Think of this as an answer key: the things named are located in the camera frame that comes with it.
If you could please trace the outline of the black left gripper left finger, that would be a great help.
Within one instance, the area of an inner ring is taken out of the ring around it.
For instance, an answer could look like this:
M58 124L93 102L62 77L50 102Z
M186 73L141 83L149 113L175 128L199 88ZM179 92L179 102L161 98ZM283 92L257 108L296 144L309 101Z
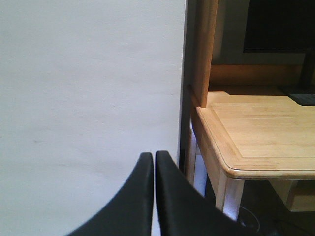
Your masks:
M130 176L96 215L70 236L149 236L154 203L154 164L144 152Z

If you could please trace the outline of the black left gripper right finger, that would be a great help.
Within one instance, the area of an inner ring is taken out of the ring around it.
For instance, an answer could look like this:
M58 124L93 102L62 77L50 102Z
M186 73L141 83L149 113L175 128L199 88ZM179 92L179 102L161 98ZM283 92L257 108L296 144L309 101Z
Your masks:
M208 204L161 150L156 152L156 201L163 236L246 235L246 228Z

